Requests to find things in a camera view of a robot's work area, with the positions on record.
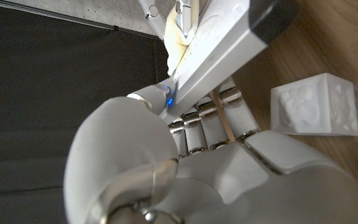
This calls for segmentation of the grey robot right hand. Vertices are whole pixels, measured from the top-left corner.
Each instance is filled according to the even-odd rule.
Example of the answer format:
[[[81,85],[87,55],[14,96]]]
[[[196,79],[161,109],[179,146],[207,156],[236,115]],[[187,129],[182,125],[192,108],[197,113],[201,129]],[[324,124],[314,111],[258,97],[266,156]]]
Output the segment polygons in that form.
[[[163,40],[167,19],[160,13],[156,0],[139,0],[148,23],[159,39]],[[176,0],[174,9],[174,25],[179,29],[179,37],[189,39],[198,27],[199,0]]]

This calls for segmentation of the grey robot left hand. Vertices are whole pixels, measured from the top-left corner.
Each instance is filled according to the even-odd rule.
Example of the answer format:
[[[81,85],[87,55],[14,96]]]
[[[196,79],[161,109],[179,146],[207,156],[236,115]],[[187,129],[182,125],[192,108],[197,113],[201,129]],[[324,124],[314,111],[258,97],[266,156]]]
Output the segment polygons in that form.
[[[173,83],[110,98],[78,128],[67,157],[68,223],[358,223],[358,183],[284,134],[178,152],[160,118]]]

